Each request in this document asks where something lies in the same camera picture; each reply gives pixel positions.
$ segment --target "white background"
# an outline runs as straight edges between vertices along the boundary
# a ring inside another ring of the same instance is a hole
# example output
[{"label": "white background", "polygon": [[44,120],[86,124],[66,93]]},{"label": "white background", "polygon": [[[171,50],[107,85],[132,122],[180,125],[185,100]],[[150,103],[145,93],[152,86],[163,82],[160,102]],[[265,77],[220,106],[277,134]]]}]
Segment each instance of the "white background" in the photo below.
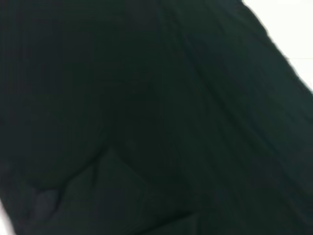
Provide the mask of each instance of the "white background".
[{"label": "white background", "polygon": [[[313,0],[244,0],[300,78],[313,90]],[[12,235],[0,207],[0,235]]]}]

